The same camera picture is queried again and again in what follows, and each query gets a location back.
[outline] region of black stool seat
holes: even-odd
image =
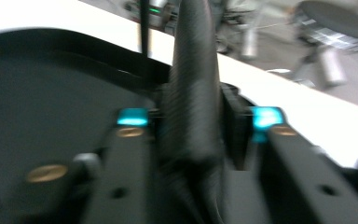
[[[298,9],[310,19],[332,31],[358,38],[358,15],[325,2],[301,2]]]

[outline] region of white table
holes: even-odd
[[[0,33],[58,28],[92,35],[139,51],[138,24],[75,0],[0,1]],[[173,37],[151,31],[150,56],[171,63]],[[358,105],[275,77],[218,55],[221,81],[236,85],[257,105],[281,107],[290,124],[341,166],[358,160]]]

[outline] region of brass screw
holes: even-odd
[[[68,172],[64,165],[45,165],[33,169],[27,175],[27,181],[31,183],[48,182],[63,177]]]
[[[274,127],[272,127],[271,130],[273,132],[275,132],[276,134],[284,135],[284,136],[295,136],[295,135],[297,135],[295,130],[293,130],[292,128],[287,127],[287,126],[274,126]]]
[[[117,131],[117,135],[120,137],[136,137],[143,133],[144,130],[140,128],[123,128]]]

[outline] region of cyan light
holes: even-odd
[[[277,107],[251,107],[254,113],[254,128],[256,132],[264,132],[274,124],[283,123],[283,115]]]
[[[118,125],[144,127],[147,123],[148,116],[145,108],[126,108],[118,113]]]

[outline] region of screw hole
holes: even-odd
[[[117,188],[112,190],[111,198],[120,199],[128,195],[128,190],[125,188]]]
[[[319,190],[323,193],[323,194],[326,194],[326,195],[329,195],[329,196],[338,196],[338,193],[337,191],[328,186],[328,185],[321,185],[319,186]]]

